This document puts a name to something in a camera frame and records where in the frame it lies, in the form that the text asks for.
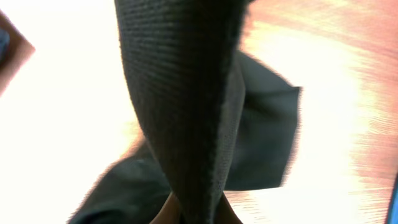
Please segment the black polo shirt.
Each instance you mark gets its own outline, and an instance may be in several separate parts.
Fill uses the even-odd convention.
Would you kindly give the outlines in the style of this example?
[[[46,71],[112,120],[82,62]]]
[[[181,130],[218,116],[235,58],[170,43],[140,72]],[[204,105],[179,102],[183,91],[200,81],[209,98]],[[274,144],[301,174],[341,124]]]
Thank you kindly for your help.
[[[281,184],[300,90],[238,49],[248,4],[115,2],[144,142],[105,174],[72,223],[150,223],[173,192],[180,223],[211,224],[226,191]]]

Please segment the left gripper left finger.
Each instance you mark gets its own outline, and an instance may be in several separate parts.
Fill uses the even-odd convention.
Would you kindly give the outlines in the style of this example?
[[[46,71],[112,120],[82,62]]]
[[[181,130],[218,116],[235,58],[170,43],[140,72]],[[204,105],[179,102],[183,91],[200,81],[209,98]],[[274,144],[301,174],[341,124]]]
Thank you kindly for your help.
[[[150,224],[180,224],[182,211],[178,198],[172,192]]]

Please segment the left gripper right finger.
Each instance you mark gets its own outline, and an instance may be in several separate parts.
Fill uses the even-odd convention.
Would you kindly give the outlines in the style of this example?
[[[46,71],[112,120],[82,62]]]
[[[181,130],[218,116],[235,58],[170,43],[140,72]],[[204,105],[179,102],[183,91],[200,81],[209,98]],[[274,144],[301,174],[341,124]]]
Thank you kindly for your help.
[[[243,224],[235,214],[225,194],[220,198],[216,208],[214,224]]]

